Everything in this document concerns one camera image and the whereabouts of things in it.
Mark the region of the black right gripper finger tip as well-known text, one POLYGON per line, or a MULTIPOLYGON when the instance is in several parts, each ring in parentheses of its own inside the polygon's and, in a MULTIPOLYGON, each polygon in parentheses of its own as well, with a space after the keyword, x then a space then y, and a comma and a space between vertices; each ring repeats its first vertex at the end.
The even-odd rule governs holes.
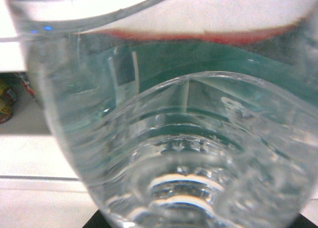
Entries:
POLYGON ((97 210, 84 224, 83 228, 111 228, 111 225, 107 222, 102 213, 97 210))

